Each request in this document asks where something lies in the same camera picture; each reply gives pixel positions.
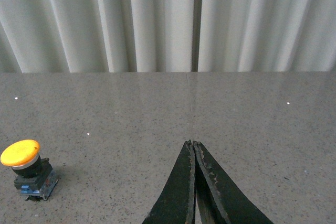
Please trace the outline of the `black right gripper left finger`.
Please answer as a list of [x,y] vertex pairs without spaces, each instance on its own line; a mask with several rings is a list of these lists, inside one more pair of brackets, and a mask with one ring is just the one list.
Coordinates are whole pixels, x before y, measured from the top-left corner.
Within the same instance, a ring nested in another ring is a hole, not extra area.
[[193,144],[186,141],[159,198],[143,223],[195,222],[195,166]]

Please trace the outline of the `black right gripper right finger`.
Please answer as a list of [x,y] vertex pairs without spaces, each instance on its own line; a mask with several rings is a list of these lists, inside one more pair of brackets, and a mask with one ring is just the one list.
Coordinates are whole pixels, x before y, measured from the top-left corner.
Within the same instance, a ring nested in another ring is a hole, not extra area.
[[272,223],[238,188],[201,142],[193,142],[202,223]]

